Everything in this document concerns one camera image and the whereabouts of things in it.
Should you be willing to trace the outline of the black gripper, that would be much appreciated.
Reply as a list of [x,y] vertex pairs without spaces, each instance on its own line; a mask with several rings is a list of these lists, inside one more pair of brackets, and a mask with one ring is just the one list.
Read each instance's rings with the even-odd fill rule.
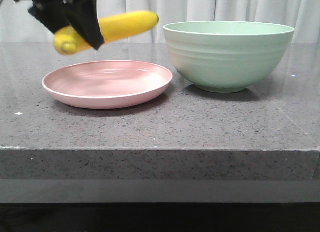
[[31,0],[30,15],[51,33],[71,25],[95,50],[104,44],[101,33],[97,0]]

